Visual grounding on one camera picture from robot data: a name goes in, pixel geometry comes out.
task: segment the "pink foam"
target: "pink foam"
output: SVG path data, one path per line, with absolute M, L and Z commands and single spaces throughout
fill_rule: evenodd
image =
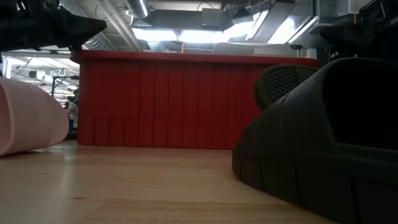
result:
M 62 141 L 68 118 L 61 105 L 37 86 L 0 78 L 0 156 Z

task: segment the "wooden table surface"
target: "wooden table surface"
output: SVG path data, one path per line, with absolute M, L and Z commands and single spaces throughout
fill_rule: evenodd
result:
M 330 223 L 238 181 L 231 151 L 63 142 L 0 157 L 0 223 Z

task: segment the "pink object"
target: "pink object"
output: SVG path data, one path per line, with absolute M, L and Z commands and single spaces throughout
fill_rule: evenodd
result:
M 37 86 L 0 78 L 0 156 L 51 146 L 68 134 L 61 105 Z

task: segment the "black rubber shoe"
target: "black rubber shoe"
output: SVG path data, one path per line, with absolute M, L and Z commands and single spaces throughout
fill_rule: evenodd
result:
M 254 87 L 257 107 L 263 111 L 310 78 L 317 68 L 303 65 L 274 65 L 264 69 Z
M 246 128 L 239 180 L 340 223 L 398 223 L 397 65 L 344 58 Z

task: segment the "wooden floor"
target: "wooden floor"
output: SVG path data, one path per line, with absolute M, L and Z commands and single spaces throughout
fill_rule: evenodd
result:
M 0 223 L 329 223 L 236 180 L 231 151 L 83 147 L 0 158 Z

